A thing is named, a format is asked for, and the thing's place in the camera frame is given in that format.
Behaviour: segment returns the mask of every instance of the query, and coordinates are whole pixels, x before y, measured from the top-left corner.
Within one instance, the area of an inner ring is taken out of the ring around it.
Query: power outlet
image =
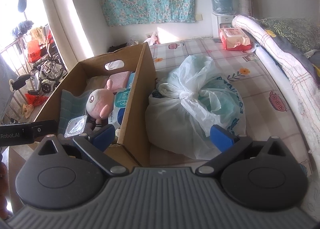
[[[195,15],[195,18],[196,18],[196,21],[197,21],[197,22],[203,20],[203,19],[202,19],[202,14],[196,14],[196,15]]]

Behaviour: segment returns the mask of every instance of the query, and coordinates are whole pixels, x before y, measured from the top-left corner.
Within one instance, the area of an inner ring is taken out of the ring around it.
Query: plaid tablecloth
[[[246,132],[254,140],[279,136],[305,172],[311,167],[307,150],[294,116],[277,85],[254,53],[226,51],[220,39],[193,39],[150,47],[160,80],[178,67],[188,55],[206,54],[240,93],[246,115]],[[152,166],[191,166],[205,163],[151,146]]]

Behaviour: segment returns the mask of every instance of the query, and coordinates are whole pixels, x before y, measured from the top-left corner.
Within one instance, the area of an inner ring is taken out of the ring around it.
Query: screw
[[[201,174],[211,174],[214,172],[214,168],[210,166],[202,166],[198,168],[199,173]]]
[[[110,169],[110,171],[114,174],[121,174],[127,171],[127,169],[123,166],[114,166]]]

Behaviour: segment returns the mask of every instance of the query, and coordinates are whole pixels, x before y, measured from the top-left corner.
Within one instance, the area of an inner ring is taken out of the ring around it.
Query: pillow
[[[320,49],[319,27],[305,18],[266,18],[261,24],[277,35],[287,38],[302,53]]]

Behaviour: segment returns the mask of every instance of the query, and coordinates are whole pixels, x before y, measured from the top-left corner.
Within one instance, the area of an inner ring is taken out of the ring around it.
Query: window
[[[0,0],[0,50],[14,41],[12,29],[25,20],[25,14],[18,12],[18,0]]]

